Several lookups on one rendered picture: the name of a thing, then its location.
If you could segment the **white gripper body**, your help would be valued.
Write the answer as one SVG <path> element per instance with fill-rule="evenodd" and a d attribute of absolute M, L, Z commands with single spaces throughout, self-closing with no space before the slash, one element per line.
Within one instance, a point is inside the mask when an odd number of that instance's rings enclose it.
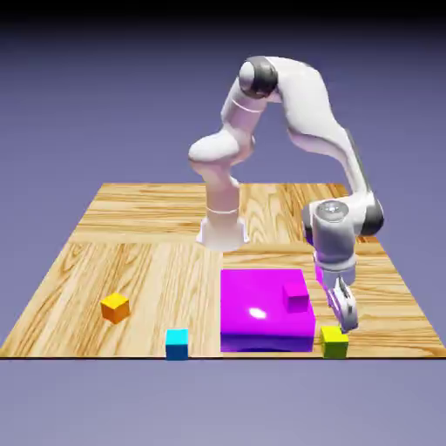
<path fill-rule="evenodd" d="M 356 299 L 341 276 L 335 280 L 332 288 L 326 289 L 328 305 L 341 326 L 342 332 L 349 332 L 358 327 Z"/>

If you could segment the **small yellow cube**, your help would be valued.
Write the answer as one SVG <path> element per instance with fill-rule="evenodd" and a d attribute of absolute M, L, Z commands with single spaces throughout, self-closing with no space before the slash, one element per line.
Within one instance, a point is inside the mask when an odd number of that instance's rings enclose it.
<path fill-rule="evenodd" d="M 346 358 L 348 336 L 338 326 L 321 327 L 321 350 L 324 359 Z"/>

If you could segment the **small magenta cube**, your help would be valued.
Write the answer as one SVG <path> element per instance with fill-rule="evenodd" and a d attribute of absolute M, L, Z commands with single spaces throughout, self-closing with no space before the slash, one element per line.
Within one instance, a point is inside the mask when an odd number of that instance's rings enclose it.
<path fill-rule="evenodd" d="M 305 281 L 288 281 L 282 286 L 284 305 L 289 313 L 307 312 L 309 293 Z"/>

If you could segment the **small cyan cube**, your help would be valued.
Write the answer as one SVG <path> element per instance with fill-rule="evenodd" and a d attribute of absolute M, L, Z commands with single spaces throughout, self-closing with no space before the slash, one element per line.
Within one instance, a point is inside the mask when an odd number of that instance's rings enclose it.
<path fill-rule="evenodd" d="M 188 341 L 187 328 L 168 328 L 166 330 L 166 359 L 169 361 L 187 360 Z"/>

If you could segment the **small orange cube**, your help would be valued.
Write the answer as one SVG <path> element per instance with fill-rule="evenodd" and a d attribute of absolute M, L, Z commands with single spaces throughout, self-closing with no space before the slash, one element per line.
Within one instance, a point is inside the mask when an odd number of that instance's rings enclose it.
<path fill-rule="evenodd" d="M 100 301 L 102 316 L 113 324 L 120 323 L 130 315 L 129 299 L 122 294 L 113 293 Z"/>

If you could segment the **large magenta box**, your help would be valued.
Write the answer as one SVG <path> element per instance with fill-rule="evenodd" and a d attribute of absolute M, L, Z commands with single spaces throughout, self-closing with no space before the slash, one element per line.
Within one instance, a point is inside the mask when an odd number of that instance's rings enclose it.
<path fill-rule="evenodd" d="M 310 352 L 314 310 L 289 313 L 282 286 L 305 281 L 300 269 L 224 269 L 220 274 L 220 351 Z"/>

